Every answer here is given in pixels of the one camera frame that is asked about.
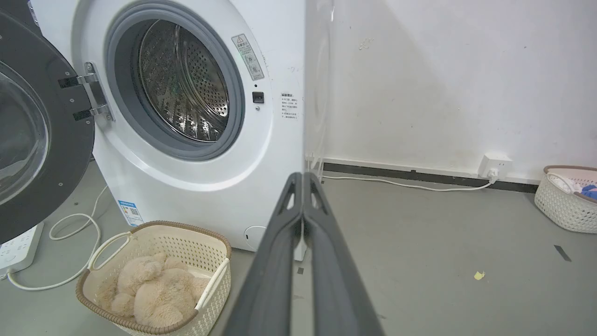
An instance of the laundry basket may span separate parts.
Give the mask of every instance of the laundry basket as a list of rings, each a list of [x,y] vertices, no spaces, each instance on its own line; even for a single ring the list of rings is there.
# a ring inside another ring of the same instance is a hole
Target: laundry basket
[[[124,237],[126,241],[116,252],[102,264],[95,265],[106,247]],[[228,299],[231,250],[226,238],[212,231],[174,222],[148,222],[129,232],[115,235],[97,249],[88,269],[79,278],[76,297],[93,312],[131,335],[205,336],[211,331]],[[160,252],[182,259],[189,267],[189,272],[195,276],[211,277],[195,306],[195,314],[175,325],[154,328],[109,312],[105,293],[108,288],[115,288],[124,265],[138,256]]]
[[[575,232],[597,233],[597,200],[574,191],[565,179],[582,187],[597,185],[597,169],[580,166],[547,166],[535,194],[535,204],[558,226]],[[561,179],[568,186],[557,186],[550,178]]]

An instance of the washing machine door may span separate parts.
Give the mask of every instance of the washing machine door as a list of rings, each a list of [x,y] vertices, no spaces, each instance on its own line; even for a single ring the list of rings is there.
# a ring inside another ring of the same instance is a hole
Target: washing machine door
[[[0,8],[0,243],[56,210],[87,168],[94,110],[77,83],[36,27]]]

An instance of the instruction label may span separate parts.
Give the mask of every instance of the instruction label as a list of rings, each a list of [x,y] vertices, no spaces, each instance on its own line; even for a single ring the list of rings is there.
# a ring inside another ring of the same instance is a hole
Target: instruction label
[[[282,118],[299,118],[299,100],[292,93],[282,93],[281,99]]]
[[[135,203],[125,202],[125,201],[118,201],[120,207],[122,208],[122,212],[124,213],[124,218],[127,219],[128,225],[132,227],[138,227],[139,225],[145,223],[141,215],[139,215],[139,209]]]
[[[247,70],[249,70],[249,74],[251,74],[251,78],[254,81],[264,78],[265,76],[263,75],[263,71],[261,71],[259,61],[257,61],[253,48],[251,48],[245,34],[233,36],[232,42],[234,42],[236,49],[238,49],[242,59],[245,61],[245,65],[247,66]]]

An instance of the concrete floor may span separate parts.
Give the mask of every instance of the concrete floor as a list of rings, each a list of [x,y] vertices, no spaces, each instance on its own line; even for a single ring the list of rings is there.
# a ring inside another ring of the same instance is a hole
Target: concrete floor
[[[48,285],[81,268],[95,230],[60,242],[47,233],[65,215],[91,212],[103,186],[92,164],[47,219],[35,261],[18,273],[20,282]],[[597,236],[560,229],[535,208],[532,194],[434,193],[334,180],[324,189],[387,335],[595,335]],[[103,240],[130,229],[109,196],[96,218]],[[80,223],[74,220],[73,227]],[[234,250],[232,291],[211,335],[221,335],[252,258]],[[310,251],[294,269],[292,334],[311,335]],[[486,276],[475,280],[477,271]],[[25,292],[1,281],[0,334],[125,335],[81,305],[74,288],[73,281]]]

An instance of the power strip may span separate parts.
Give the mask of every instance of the power strip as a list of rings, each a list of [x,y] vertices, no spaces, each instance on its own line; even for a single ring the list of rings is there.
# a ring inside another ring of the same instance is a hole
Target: power strip
[[[8,270],[11,273],[18,272],[33,263],[35,250],[37,250],[39,237],[43,230],[44,223],[41,222],[0,246],[0,279],[6,278]]]

